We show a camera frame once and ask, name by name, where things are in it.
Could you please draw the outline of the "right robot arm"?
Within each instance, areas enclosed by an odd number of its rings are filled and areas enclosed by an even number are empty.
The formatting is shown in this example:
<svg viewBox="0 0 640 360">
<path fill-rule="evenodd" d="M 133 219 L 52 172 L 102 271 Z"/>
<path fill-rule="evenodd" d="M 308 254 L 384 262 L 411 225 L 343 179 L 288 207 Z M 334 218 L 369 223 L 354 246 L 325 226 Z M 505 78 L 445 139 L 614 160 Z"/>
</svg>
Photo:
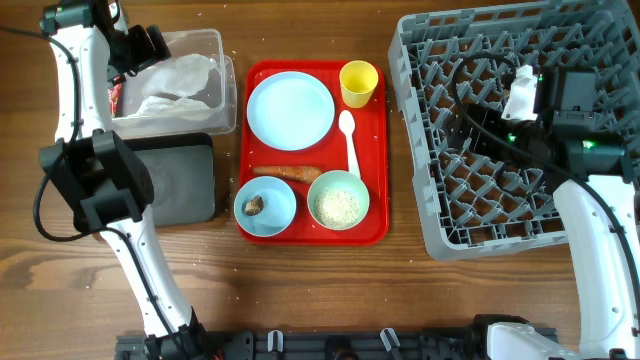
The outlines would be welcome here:
<svg viewBox="0 0 640 360">
<path fill-rule="evenodd" d="M 517 69 L 475 152 L 540 168 L 570 246 L 586 358 L 639 356 L 639 240 L 627 146 L 595 125 L 592 69 Z"/>
</svg>

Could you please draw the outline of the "white plastic spoon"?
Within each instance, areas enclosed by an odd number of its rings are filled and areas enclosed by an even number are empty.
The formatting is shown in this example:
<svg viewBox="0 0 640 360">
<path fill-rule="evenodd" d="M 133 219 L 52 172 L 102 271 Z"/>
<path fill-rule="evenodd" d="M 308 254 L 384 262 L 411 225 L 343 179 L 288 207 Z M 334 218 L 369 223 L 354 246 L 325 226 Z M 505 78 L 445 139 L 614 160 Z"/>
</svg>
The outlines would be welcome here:
<svg viewBox="0 0 640 360">
<path fill-rule="evenodd" d="M 348 171 L 356 177 L 360 178 L 361 172 L 353 138 L 356 124 L 354 116 L 349 110 L 343 110 L 340 113 L 338 118 L 338 125 L 346 140 Z"/>
</svg>

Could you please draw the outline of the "mint green bowl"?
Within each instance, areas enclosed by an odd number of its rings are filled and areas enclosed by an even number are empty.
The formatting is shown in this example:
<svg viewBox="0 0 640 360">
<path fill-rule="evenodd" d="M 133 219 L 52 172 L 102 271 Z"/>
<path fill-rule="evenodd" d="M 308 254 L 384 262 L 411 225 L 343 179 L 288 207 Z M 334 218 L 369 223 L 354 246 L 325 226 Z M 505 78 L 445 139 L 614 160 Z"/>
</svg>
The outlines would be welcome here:
<svg viewBox="0 0 640 360">
<path fill-rule="evenodd" d="M 360 224 L 370 207 L 370 195 L 356 175 L 332 170 L 320 175 L 307 193 L 307 207 L 322 227 L 346 231 Z"/>
</svg>

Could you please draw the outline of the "brown food scrap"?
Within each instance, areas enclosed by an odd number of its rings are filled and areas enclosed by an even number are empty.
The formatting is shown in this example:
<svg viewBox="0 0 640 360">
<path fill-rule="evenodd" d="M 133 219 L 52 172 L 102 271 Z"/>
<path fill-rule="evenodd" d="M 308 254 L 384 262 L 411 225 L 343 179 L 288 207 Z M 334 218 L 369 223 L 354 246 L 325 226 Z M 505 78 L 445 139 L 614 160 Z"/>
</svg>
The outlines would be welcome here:
<svg viewBox="0 0 640 360">
<path fill-rule="evenodd" d="M 264 200 L 256 195 L 244 204 L 243 213 L 246 216 L 256 216 L 264 209 Z"/>
</svg>

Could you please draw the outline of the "red snack wrapper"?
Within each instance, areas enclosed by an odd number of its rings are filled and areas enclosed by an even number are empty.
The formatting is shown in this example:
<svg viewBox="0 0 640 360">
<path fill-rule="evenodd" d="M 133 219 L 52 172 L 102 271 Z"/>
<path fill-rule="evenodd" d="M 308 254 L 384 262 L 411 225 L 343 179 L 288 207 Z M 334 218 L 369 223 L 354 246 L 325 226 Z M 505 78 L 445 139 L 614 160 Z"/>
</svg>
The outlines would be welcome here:
<svg viewBox="0 0 640 360">
<path fill-rule="evenodd" d="M 118 102 L 122 93 L 122 84 L 116 84 L 108 90 L 111 117 L 115 118 L 118 111 Z"/>
</svg>

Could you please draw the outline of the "white napkin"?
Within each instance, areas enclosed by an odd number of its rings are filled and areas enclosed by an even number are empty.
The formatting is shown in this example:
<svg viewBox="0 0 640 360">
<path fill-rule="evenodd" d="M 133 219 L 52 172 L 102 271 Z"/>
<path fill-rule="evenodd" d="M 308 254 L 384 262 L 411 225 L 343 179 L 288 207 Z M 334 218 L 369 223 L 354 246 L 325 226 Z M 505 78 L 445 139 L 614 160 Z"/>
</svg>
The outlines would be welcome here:
<svg viewBox="0 0 640 360">
<path fill-rule="evenodd" d="M 204 121 L 222 104 L 218 62 L 200 54 L 170 60 L 153 71 L 142 87 L 143 100 L 134 116 L 177 116 Z"/>
</svg>

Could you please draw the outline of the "small light blue bowl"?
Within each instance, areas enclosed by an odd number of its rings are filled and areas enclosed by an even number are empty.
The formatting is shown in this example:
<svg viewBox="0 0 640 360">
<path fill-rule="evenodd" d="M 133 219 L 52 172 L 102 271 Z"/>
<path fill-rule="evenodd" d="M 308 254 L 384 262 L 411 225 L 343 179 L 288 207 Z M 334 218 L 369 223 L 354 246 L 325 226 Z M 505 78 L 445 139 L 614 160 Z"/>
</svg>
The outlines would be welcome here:
<svg viewBox="0 0 640 360">
<path fill-rule="evenodd" d="M 257 196 L 262 199 L 262 209 L 256 215 L 247 215 L 246 206 Z M 236 222 L 242 230 L 256 237 L 272 237 L 293 222 L 297 199 L 292 188 L 283 180 L 259 176 L 238 190 L 233 209 Z"/>
</svg>

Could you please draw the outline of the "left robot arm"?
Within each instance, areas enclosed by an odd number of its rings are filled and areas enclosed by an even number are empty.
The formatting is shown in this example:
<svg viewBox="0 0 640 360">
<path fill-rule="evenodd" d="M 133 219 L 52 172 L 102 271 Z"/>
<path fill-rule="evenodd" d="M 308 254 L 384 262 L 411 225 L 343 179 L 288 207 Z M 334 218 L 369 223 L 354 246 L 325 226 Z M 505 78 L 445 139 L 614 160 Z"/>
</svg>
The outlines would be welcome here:
<svg viewBox="0 0 640 360">
<path fill-rule="evenodd" d="M 160 30 L 128 27 L 109 1 L 48 6 L 40 28 L 56 57 L 60 100 L 55 143 L 40 151 L 43 182 L 71 208 L 79 236 L 99 236 L 117 257 L 143 317 L 143 358 L 214 358 L 157 240 L 150 174 L 112 127 L 109 88 L 171 55 Z"/>
</svg>

